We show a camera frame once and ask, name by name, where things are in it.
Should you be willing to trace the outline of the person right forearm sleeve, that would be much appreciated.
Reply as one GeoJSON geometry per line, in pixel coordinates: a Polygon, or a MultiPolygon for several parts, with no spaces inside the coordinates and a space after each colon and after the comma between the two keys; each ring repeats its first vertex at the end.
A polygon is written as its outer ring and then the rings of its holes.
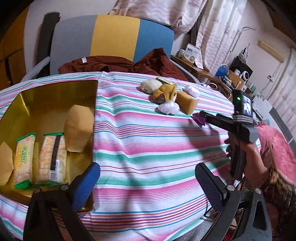
{"type": "Polygon", "coordinates": [[[285,137],[262,121],[255,126],[261,144],[260,154],[268,169],[261,187],[266,203],[276,208],[274,228],[281,240],[295,240],[295,156],[285,137]]]}

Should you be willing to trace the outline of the person right hand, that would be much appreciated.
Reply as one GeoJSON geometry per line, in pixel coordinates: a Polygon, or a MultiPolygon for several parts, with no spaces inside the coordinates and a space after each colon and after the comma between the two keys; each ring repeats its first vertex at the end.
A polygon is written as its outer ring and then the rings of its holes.
{"type": "Polygon", "coordinates": [[[260,188],[269,176],[269,171],[264,165],[258,147],[255,143],[241,142],[234,138],[235,144],[239,145],[246,153],[246,166],[244,174],[255,188],[260,188]]]}

